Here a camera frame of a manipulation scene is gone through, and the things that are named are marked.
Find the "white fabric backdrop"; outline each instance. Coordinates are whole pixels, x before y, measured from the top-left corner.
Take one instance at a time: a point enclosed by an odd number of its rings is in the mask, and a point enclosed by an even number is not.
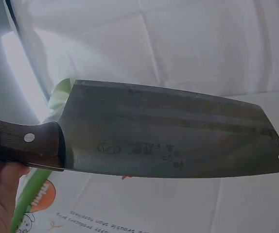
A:
[[[64,78],[230,96],[279,90],[279,0],[13,0],[50,92]]]
[[[12,5],[49,92],[64,78],[220,96],[279,90],[279,0],[13,0]],[[279,110],[270,109],[271,103],[279,106],[277,96],[260,98],[256,103],[274,120]],[[118,178],[93,175],[92,181],[78,208],[127,219],[150,233],[279,232],[279,174],[177,182],[130,178],[124,188],[131,196],[117,189]],[[69,190],[67,183],[59,185]],[[102,198],[110,193],[110,211],[91,193]]]

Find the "cartoon character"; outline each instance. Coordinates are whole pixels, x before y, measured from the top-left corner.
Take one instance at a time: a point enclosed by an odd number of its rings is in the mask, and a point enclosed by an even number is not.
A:
[[[45,210],[51,206],[55,199],[55,194],[56,191],[53,183],[49,180],[46,180],[34,200],[27,208],[27,211],[24,214],[16,233],[28,233],[35,222],[35,216],[33,213]]]
[[[32,213],[25,213],[22,219],[22,223],[17,229],[16,233],[27,233],[31,230],[35,222],[35,217]]]

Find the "chinese cleaver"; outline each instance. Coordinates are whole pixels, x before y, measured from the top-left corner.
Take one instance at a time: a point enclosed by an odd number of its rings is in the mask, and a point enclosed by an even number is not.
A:
[[[139,177],[251,176],[279,172],[279,136],[254,104],[76,81],[57,122],[0,121],[0,160]]]

